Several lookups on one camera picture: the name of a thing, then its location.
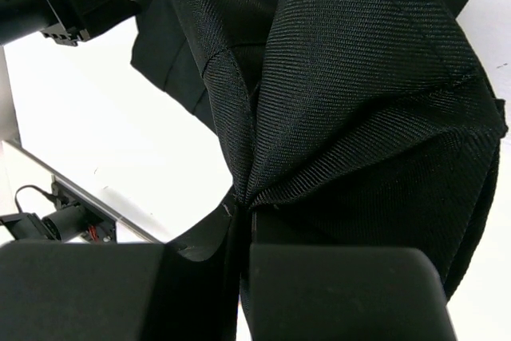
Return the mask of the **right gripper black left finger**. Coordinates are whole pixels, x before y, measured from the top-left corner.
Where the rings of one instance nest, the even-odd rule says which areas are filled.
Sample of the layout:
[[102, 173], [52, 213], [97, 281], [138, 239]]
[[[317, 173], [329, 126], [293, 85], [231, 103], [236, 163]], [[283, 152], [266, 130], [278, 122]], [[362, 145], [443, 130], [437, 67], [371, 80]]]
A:
[[234, 198], [166, 244], [16, 241], [1, 249], [4, 340], [233, 340]]

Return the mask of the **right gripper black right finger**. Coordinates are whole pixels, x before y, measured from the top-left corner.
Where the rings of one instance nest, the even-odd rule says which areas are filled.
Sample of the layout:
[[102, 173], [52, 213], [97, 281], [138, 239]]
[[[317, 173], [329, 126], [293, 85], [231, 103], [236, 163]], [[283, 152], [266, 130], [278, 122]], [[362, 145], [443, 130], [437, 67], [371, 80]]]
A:
[[252, 217], [254, 340], [453, 340], [434, 265], [413, 248], [330, 245], [271, 212]]

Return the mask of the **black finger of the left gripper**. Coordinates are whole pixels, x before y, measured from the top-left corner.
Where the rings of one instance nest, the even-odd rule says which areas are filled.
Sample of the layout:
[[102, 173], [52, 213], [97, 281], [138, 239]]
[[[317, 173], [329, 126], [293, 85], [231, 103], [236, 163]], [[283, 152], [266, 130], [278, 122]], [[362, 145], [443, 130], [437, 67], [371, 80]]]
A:
[[77, 37], [97, 38], [139, 13], [133, 0], [71, 0], [77, 15]]

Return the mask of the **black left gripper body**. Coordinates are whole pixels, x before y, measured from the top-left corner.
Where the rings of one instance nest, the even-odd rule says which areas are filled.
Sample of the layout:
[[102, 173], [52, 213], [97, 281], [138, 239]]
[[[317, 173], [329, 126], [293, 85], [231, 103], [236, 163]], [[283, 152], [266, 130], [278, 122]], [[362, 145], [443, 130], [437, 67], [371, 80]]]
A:
[[41, 33], [64, 46], [92, 38], [74, 0], [1, 0], [1, 44]]

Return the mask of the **black pleated skirt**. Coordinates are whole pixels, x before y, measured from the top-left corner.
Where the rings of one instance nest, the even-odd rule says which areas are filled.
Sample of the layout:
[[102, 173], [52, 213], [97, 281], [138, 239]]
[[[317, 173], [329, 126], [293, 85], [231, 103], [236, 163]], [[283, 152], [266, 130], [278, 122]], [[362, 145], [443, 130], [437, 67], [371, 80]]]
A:
[[218, 136], [243, 210], [417, 248], [455, 293], [507, 131], [469, 0], [135, 1], [133, 67]]

